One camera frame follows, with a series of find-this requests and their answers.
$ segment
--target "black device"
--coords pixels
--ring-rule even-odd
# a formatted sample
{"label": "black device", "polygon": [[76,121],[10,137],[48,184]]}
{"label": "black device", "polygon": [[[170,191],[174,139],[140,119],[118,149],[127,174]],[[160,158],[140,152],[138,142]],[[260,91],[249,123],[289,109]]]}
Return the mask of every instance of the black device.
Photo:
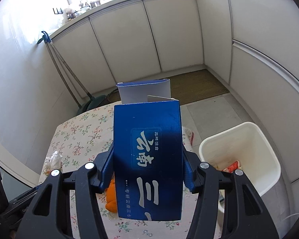
{"label": "black device", "polygon": [[[185,148],[183,154],[185,184],[193,194],[198,193],[187,239],[213,238],[219,189],[225,190],[221,238],[279,238],[265,204],[242,170],[237,169],[231,174],[221,172],[201,162],[195,153]],[[0,239],[8,238],[10,229],[18,229],[16,239],[72,239],[69,190],[76,191],[81,239],[108,238],[95,193],[104,192],[112,175],[113,145],[107,152],[99,153],[93,163],[87,163],[77,171],[52,171],[39,188],[27,191],[8,204],[1,185],[4,196],[3,200],[0,198]],[[20,214],[27,205],[24,215]]]}

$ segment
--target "kitchen cabinet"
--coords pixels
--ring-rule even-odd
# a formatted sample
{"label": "kitchen cabinet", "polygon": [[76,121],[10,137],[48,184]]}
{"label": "kitchen cabinet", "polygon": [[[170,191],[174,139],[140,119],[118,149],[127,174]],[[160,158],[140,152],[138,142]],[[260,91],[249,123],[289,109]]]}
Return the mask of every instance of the kitchen cabinet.
{"label": "kitchen cabinet", "polygon": [[161,71],[142,0],[130,0],[90,19],[117,82],[128,82]]}
{"label": "kitchen cabinet", "polygon": [[231,20],[228,0],[197,0],[205,65],[229,83],[231,65]]}
{"label": "kitchen cabinet", "polygon": [[[90,93],[116,85],[88,20],[76,24],[53,43]],[[80,96],[85,97],[81,87],[75,81],[73,83]]]}
{"label": "kitchen cabinet", "polygon": [[195,0],[144,0],[162,71],[203,64]]}
{"label": "kitchen cabinet", "polygon": [[233,38],[299,79],[299,9],[293,0],[230,0]]}
{"label": "kitchen cabinet", "polygon": [[269,132],[289,181],[299,178],[299,81],[257,50],[235,42],[230,86]]}

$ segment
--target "red package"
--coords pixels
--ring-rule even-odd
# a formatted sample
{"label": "red package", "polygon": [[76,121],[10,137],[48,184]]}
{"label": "red package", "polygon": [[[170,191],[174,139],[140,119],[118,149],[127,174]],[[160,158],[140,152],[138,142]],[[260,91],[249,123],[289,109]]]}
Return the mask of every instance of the red package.
{"label": "red package", "polygon": [[229,172],[232,173],[234,170],[240,168],[240,162],[236,161],[233,164],[231,164],[230,166],[228,166],[227,168],[225,168],[224,170],[222,170],[222,172]]}

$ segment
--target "square logo on box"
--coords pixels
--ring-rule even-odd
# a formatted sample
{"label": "square logo on box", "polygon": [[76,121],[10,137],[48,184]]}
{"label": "square logo on box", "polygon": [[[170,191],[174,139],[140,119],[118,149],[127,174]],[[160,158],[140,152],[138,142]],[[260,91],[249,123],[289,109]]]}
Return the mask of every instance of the square logo on box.
{"label": "square logo on box", "polygon": [[132,130],[132,166],[134,169],[159,168],[160,128]]}

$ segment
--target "tablecloth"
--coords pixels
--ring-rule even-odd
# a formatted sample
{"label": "tablecloth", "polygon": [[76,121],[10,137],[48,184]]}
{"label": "tablecloth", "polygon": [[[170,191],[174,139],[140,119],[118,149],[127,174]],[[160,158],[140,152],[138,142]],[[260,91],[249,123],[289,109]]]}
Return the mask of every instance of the tablecloth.
{"label": "tablecloth", "polygon": [[[47,156],[54,151],[62,155],[62,171],[77,170],[83,164],[91,162],[100,152],[106,151],[113,142],[113,115],[115,102],[78,115],[59,125],[54,133]],[[182,127],[183,144],[192,151],[193,132]],[[46,175],[40,175],[39,184],[44,182]],[[139,221],[119,218],[117,214],[105,208],[105,193],[97,194],[97,201],[102,220],[110,239],[184,239],[193,218],[197,194],[193,195],[183,186],[182,217],[179,221]],[[77,225],[75,191],[70,191],[71,223],[74,238],[80,238]],[[218,224],[214,238],[221,235]]]}

